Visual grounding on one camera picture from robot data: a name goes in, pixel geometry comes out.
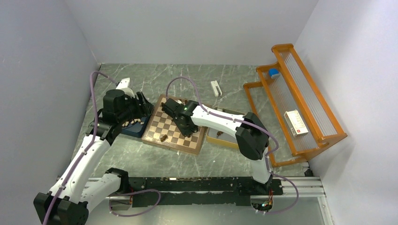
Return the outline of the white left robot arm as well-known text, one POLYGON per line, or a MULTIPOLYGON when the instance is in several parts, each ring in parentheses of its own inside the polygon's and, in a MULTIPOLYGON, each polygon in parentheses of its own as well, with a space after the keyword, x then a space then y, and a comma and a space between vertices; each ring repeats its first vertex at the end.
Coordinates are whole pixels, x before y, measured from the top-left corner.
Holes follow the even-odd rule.
POLYGON ((131 190, 128 172, 110 168, 94 187, 85 188, 94 168, 110 149, 126 122, 150 117, 154 106, 141 91, 112 89, 103 107, 93 104, 94 120, 82 145, 64 174, 47 193, 38 193, 33 204, 44 225, 84 225, 89 213, 110 194, 131 190))

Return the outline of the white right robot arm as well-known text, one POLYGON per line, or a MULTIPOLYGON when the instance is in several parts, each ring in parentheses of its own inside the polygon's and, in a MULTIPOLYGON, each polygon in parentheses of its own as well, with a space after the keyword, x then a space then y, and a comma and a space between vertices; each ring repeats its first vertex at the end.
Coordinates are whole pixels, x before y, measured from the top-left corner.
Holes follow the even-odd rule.
POLYGON ((258 194, 270 190, 273 175, 266 159, 266 150, 272 135, 256 114, 229 114, 196 101, 190 100, 182 104, 171 98, 161 104, 161 109, 183 136, 191 136, 198 132, 199 127, 207 127, 233 137, 240 153, 251 162, 254 190, 258 194))

